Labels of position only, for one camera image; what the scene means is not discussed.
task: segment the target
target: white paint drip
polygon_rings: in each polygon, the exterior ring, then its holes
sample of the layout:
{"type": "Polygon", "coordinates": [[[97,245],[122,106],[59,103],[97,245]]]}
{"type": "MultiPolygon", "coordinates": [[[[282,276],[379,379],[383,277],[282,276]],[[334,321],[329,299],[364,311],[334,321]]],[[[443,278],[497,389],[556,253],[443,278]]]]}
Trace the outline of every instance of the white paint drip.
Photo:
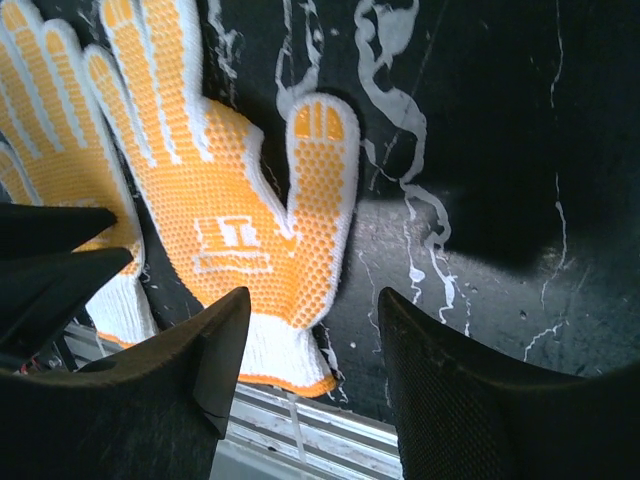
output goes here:
{"type": "Polygon", "coordinates": [[[362,262],[362,264],[364,265],[365,270],[367,271],[367,277],[369,277],[369,283],[371,283],[371,309],[369,310],[369,313],[367,313],[367,317],[369,318],[369,323],[371,324],[371,326],[375,329],[376,334],[377,334],[377,338],[376,338],[376,348],[375,350],[372,350],[371,353],[373,354],[377,354],[382,352],[382,347],[380,345],[380,327],[376,324],[375,320],[373,319],[373,314],[376,310],[376,285],[375,283],[373,283],[373,277],[371,276],[371,270],[369,269],[369,265],[367,265],[367,262],[364,261],[364,258],[362,258],[364,255],[364,252],[362,252],[362,250],[360,250],[358,252],[358,258],[360,259],[360,261],[362,262]]]}
{"type": "Polygon", "coordinates": [[[93,37],[93,40],[100,43],[100,35],[98,34],[98,12],[100,10],[100,0],[93,0],[91,2],[91,10],[87,13],[82,10],[78,10],[78,16],[85,21],[89,27],[89,33],[93,37]]]}
{"type": "MultiPolygon", "coordinates": [[[[376,85],[374,77],[384,65],[386,65],[387,68],[391,68],[393,58],[396,55],[403,53],[409,45],[413,36],[415,20],[419,11],[419,2],[414,0],[411,7],[408,9],[392,9],[386,4],[378,5],[374,0],[361,0],[358,3],[354,14],[354,21],[356,24],[355,42],[359,52],[358,77],[360,79],[360,83],[376,108],[378,108],[378,110],[380,110],[391,121],[391,123],[398,128],[398,131],[387,146],[382,166],[384,166],[391,150],[396,145],[400,131],[412,133],[416,138],[416,146],[411,166],[408,171],[398,179],[400,188],[405,192],[405,204],[409,210],[409,220],[404,222],[403,232],[407,240],[409,279],[411,280],[411,289],[415,292],[413,298],[414,304],[422,295],[422,290],[418,287],[418,284],[424,280],[425,273],[416,268],[411,254],[411,237],[409,234],[408,222],[413,222],[415,220],[416,212],[410,203],[410,199],[417,198],[418,200],[431,205],[436,211],[437,223],[442,227],[441,233],[431,231],[424,242],[424,246],[431,255],[431,264],[433,269],[444,286],[445,306],[440,308],[438,312],[442,323],[446,323],[443,312],[454,308],[453,304],[456,291],[456,277],[451,275],[451,273],[445,275],[442,272],[435,255],[435,248],[438,247],[443,249],[445,243],[451,236],[449,216],[444,205],[435,195],[431,194],[426,189],[417,185],[412,185],[409,182],[411,182],[415,176],[424,169],[424,153],[427,139],[427,119],[413,100],[413,95],[418,88],[426,64],[431,56],[437,32],[447,5],[448,0],[444,2],[440,14],[438,15],[433,36],[431,37],[429,46],[427,47],[422,59],[420,70],[416,77],[411,95],[395,87],[383,91],[378,87],[378,85],[376,85]],[[378,20],[377,32],[374,24],[365,17],[365,15],[372,10],[375,12],[378,20]],[[375,58],[373,49],[370,46],[370,42],[376,35],[382,48],[382,52],[377,59],[375,58]]],[[[372,148],[372,143],[366,140],[364,146],[369,161],[376,165],[377,168],[374,178],[370,184],[370,189],[373,189],[377,175],[379,173],[384,174],[384,172],[382,171],[381,166],[375,161],[375,148],[372,148]]]]}
{"type": "Polygon", "coordinates": [[[556,92],[556,85],[560,80],[560,75],[562,75],[562,66],[564,65],[564,46],[562,43],[562,33],[560,31],[560,0],[556,0],[556,30],[558,32],[558,49],[560,50],[560,60],[558,62],[558,70],[556,72],[556,76],[553,78],[553,82],[551,82],[551,87],[549,87],[551,108],[556,108],[553,97],[556,92]]]}
{"type": "Polygon", "coordinates": [[[375,186],[376,178],[378,178],[379,173],[382,174],[382,176],[390,182],[396,183],[398,181],[397,178],[393,178],[390,175],[387,175],[382,167],[378,166],[378,163],[376,162],[376,146],[371,140],[365,138],[361,143],[361,147],[364,149],[364,153],[367,155],[367,160],[369,161],[369,163],[376,168],[375,173],[371,177],[369,191],[373,191],[373,187],[375,186]]]}
{"type": "MultiPolygon", "coordinates": [[[[416,210],[413,208],[413,205],[411,205],[409,199],[406,196],[404,199],[404,203],[407,205],[407,209],[409,210],[409,220],[413,222],[416,218],[416,210]]],[[[422,270],[417,269],[415,264],[413,263],[413,256],[411,255],[411,235],[409,233],[409,225],[407,220],[403,222],[402,229],[404,232],[404,238],[407,241],[407,255],[409,256],[409,280],[411,280],[411,290],[415,292],[413,300],[411,302],[416,305],[418,303],[418,300],[422,296],[422,289],[418,287],[418,285],[422,283],[426,275],[422,270]]]]}
{"type": "Polygon", "coordinates": [[[322,59],[322,53],[324,51],[324,33],[319,22],[317,28],[313,29],[313,31],[311,29],[311,17],[313,16],[316,19],[318,18],[316,5],[313,0],[307,0],[306,3],[301,3],[300,7],[305,13],[305,43],[307,48],[307,57],[311,65],[303,75],[302,80],[297,84],[294,83],[291,0],[282,0],[282,5],[284,9],[284,26],[287,29],[287,34],[282,42],[282,47],[280,47],[280,51],[278,52],[275,82],[278,87],[278,93],[276,94],[276,106],[278,107],[280,116],[286,120],[293,102],[300,96],[313,92],[318,88],[320,60],[322,59]],[[291,82],[291,85],[288,87],[285,87],[282,81],[285,57],[287,57],[289,61],[289,81],[291,82]]]}
{"type": "Polygon", "coordinates": [[[548,335],[550,333],[553,333],[554,335],[557,333],[558,329],[560,327],[562,327],[564,325],[564,321],[558,323],[557,325],[554,325],[551,328],[547,328],[545,331],[540,332],[539,334],[535,335],[532,339],[531,339],[531,343],[529,343],[529,345],[527,345],[524,349],[524,358],[523,361],[527,361],[527,359],[529,358],[529,352],[531,351],[531,349],[533,348],[533,346],[536,344],[536,342],[538,340],[540,340],[542,337],[544,337],[545,335],[548,335]]]}
{"type": "MultiPolygon", "coordinates": [[[[338,402],[347,404],[349,403],[349,397],[347,397],[347,394],[344,391],[344,382],[346,382],[347,379],[338,368],[338,357],[336,356],[336,353],[331,346],[331,338],[329,338],[329,328],[322,323],[320,325],[322,325],[322,328],[324,330],[324,338],[327,340],[327,348],[322,348],[321,350],[327,356],[329,366],[331,367],[331,370],[336,372],[336,376],[338,377],[338,381],[340,382],[338,384],[338,392],[340,392],[340,398],[338,399],[338,402]]],[[[331,392],[328,392],[327,396],[331,399],[332,402],[336,401],[331,392]]]]}
{"type": "Polygon", "coordinates": [[[384,398],[387,400],[387,407],[393,408],[391,404],[391,392],[389,391],[389,379],[387,378],[384,382],[384,398]]]}
{"type": "Polygon", "coordinates": [[[540,303],[542,303],[542,309],[544,310],[544,297],[547,291],[547,287],[549,284],[556,279],[560,270],[565,268],[565,261],[567,259],[567,220],[564,216],[564,209],[562,208],[562,203],[560,202],[560,179],[558,177],[558,173],[556,172],[556,210],[558,210],[558,214],[560,216],[560,221],[562,222],[562,254],[560,255],[560,261],[556,265],[556,268],[551,275],[551,278],[547,279],[542,285],[542,292],[540,293],[540,303]]]}
{"type": "Polygon", "coordinates": [[[225,91],[221,93],[226,95],[231,106],[236,108],[235,80],[238,78],[238,73],[233,68],[233,63],[240,61],[240,54],[244,46],[244,36],[235,29],[231,29],[228,32],[224,29],[220,0],[209,0],[208,20],[218,37],[218,45],[215,48],[215,52],[218,66],[222,70],[225,82],[225,91]]]}

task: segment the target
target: glove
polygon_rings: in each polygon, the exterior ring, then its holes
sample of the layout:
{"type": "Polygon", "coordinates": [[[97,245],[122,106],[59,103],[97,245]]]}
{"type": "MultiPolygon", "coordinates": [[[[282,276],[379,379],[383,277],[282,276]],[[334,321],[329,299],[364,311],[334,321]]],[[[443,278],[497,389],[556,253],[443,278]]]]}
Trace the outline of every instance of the glove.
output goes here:
{"type": "Polygon", "coordinates": [[[103,1],[117,66],[96,46],[84,60],[169,259],[205,305],[249,287],[241,381],[309,397],[330,391],[335,380],[310,329],[338,285],[356,196],[356,117],[329,95],[295,103],[285,210],[260,170],[262,132],[201,96],[195,4],[141,3],[103,1]]]}
{"type": "Polygon", "coordinates": [[[82,66],[75,33],[42,22],[25,0],[6,0],[0,25],[2,182],[15,203],[100,206],[118,223],[85,244],[124,246],[134,261],[87,304],[99,334],[123,346],[153,335],[155,322],[138,281],[144,247],[133,200],[82,66]]]}

